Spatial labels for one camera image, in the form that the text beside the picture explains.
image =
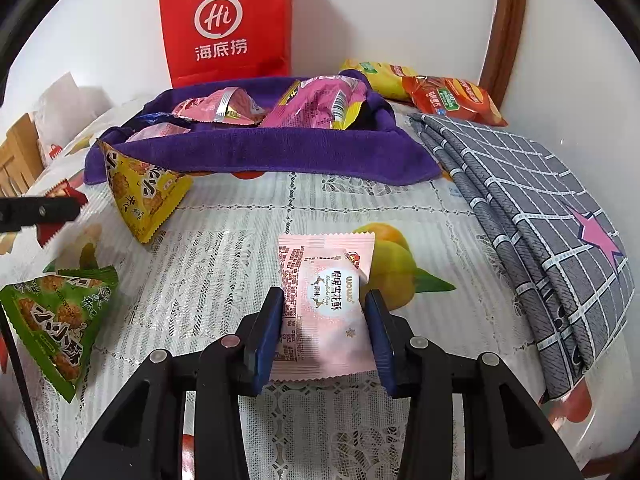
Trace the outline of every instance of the pink star pattern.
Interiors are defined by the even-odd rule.
[[[588,213],[588,215],[585,216],[571,208],[569,208],[569,211],[571,211],[575,219],[580,223],[578,238],[589,245],[599,248],[611,264],[617,276],[618,266],[616,265],[616,256],[624,256],[624,254],[609,235],[607,235],[593,213]]]

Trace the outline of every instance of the purple towel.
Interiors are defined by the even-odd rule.
[[[188,134],[127,140],[136,129],[109,128],[100,138],[124,155],[169,170],[297,171],[356,176],[392,186],[405,186],[440,174],[429,153],[396,126],[391,106],[373,90],[357,70],[344,75],[357,77],[368,87],[367,105],[372,130],[328,130],[323,128],[233,128],[198,123]],[[226,86],[247,91],[262,107],[271,108],[295,78],[262,77],[188,86],[161,93],[138,114],[171,112],[192,97],[207,96]],[[106,180],[102,153],[94,144],[84,162],[84,182]]]

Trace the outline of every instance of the red snack bag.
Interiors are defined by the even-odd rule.
[[[289,75],[291,0],[160,0],[174,88]]]
[[[88,202],[86,195],[74,189],[73,187],[71,187],[71,184],[69,184],[69,181],[66,179],[63,180],[62,182],[59,182],[51,189],[49,189],[44,194],[44,196],[46,197],[72,196],[78,201],[78,203],[80,204],[80,207],[84,206]],[[58,231],[60,231],[60,229],[62,229],[63,225],[64,225],[63,223],[62,224],[37,224],[36,237],[38,239],[38,243],[40,244],[40,247],[44,247],[45,244],[53,238],[53,235],[55,235]]]
[[[426,114],[444,115],[489,126],[506,126],[488,92],[464,79],[405,76],[402,87]]]

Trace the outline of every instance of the yellow snack bag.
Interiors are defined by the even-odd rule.
[[[418,75],[413,69],[374,61],[358,63],[353,59],[347,59],[340,70],[348,68],[358,70],[367,76],[371,87],[382,97],[397,101],[411,101],[411,96],[402,88],[402,76]]]
[[[193,180],[123,155],[101,140],[107,181],[131,233],[146,244],[174,211]]]

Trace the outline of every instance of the blue gripper pad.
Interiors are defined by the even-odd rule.
[[[284,305],[284,292],[281,288],[271,287],[265,305],[262,306],[267,310],[267,316],[264,319],[264,336],[257,345],[256,357],[256,373],[252,381],[252,389],[258,395],[262,387],[269,381],[271,374],[271,365],[273,364],[273,355],[276,351],[276,344],[280,337],[280,328],[282,326],[282,307]]]
[[[373,357],[376,360],[380,383],[385,387],[386,392],[393,397],[397,388],[396,363],[380,313],[381,307],[386,310],[385,304],[382,303],[380,305],[372,293],[369,292],[364,300],[364,317],[367,320]]]

